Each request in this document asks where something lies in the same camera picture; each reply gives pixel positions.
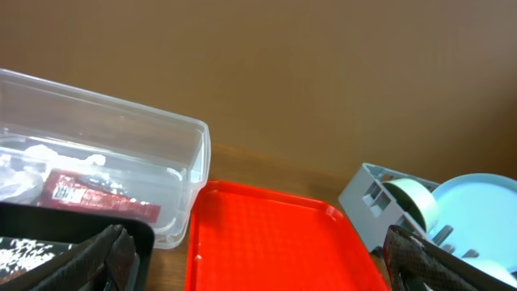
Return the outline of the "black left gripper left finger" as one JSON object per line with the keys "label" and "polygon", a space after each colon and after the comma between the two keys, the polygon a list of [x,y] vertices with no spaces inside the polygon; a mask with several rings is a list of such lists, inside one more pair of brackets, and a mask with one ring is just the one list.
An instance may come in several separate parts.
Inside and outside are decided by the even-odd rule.
{"label": "black left gripper left finger", "polygon": [[4,291],[130,290],[138,265],[134,238],[121,225],[1,283]]}

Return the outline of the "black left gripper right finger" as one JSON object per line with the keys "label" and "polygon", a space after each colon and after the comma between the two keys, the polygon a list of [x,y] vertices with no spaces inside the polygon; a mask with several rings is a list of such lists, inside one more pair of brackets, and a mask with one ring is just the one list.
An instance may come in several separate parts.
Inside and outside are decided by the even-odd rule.
{"label": "black left gripper right finger", "polygon": [[391,225],[382,247],[396,291],[516,291],[516,287],[464,262],[404,228]]}

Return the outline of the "pale green bowl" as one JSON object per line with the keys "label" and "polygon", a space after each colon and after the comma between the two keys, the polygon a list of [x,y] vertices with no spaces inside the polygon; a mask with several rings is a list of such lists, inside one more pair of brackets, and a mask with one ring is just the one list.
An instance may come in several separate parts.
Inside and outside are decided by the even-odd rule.
{"label": "pale green bowl", "polygon": [[439,206],[431,192],[414,179],[402,178],[385,181],[383,186],[427,233],[439,220]]}

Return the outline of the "light blue plate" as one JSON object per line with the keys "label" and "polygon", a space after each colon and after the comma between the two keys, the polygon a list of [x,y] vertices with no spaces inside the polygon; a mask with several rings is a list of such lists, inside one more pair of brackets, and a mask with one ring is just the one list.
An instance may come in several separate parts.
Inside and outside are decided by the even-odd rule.
{"label": "light blue plate", "polygon": [[439,220],[432,235],[445,226],[452,233],[441,243],[454,247],[453,255],[475,250],[510,272],[516,270],[516,181],[495,174],[461,175],[432,192]]}

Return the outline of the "red snack wrapper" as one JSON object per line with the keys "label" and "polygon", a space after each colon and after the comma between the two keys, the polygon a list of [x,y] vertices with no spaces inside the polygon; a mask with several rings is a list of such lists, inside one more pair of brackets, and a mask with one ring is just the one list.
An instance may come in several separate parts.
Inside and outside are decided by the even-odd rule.
{"label": "red snack wrapper", "polygon": [[158,221],[160,205],[109,192],[101,183],[72,171],[52,170],[44,183],[39,206],[81,213],[95,213],[147,223]]}

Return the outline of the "food scraps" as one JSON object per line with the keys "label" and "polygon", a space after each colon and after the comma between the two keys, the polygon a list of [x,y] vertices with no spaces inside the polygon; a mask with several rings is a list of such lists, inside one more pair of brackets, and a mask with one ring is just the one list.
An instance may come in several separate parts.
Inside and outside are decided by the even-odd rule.
{"label": "food scraps", "polygon": [[1,284],[72,249],[66,242],[1,237]]}

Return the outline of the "white napkin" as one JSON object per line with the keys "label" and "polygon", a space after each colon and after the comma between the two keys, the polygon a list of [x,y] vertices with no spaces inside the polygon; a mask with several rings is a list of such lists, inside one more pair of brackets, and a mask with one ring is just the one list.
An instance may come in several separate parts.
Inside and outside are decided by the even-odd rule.
{"label": "white napkin", "polygon": [[59,155],[46,145],[26,150],[1,148],[1,202],[34,204],[43,191],[52,170],[65,170],[87,175],[103,175],[100,167],[106,157],[92,154],[85,159]]}

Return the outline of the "grey dishwasher rack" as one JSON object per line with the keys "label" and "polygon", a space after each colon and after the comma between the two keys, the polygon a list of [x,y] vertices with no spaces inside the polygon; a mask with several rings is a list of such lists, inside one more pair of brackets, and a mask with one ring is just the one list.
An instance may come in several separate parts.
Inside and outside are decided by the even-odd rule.
{"label": "grey dishwasher rack", "polygon": [[430,191],[439,186],[436,182],[365,162],[339,195],[338,202],[370,252],[383,246],[389,226],[398,225],[453,253],[456,248],[444,244],[455,231],[451,225],[426,232],[383,185],[392,179],[404,178],[415,180]]}

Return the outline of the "black waste tray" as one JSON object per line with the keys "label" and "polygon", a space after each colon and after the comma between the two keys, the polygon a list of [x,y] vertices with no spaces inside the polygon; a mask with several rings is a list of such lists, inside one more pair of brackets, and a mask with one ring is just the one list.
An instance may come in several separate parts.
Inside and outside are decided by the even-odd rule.
{"label": "black waste tray", "polygon": [[134,238],[140,258],[135,285],[144,291],[153,252],[154,233],[142,221],[90,213],[1,203],[1,236],[78,244],[109,225],[122,225]]}

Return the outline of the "clear plastic waste bin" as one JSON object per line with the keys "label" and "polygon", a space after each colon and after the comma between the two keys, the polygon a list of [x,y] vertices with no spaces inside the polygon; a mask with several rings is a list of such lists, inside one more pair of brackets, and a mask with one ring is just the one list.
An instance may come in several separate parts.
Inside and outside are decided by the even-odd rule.
{"label": "clear plastic waste bin", "polygon": [[1,72],[1,148],[44,145],[59,155],[106,157],[109,192],[160,205],[155,247],[177,247],[208,182],[211,141],[200,120],[10,70]]}

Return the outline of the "red serving tray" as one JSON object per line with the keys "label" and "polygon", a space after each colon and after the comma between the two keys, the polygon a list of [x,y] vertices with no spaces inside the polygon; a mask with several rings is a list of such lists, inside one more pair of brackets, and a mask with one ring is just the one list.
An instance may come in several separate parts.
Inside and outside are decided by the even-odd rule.
{"label": "red serving tray", "polygon": [[210,181],[191,213],[188,290],[386,290],[352,224],[321,200]]}

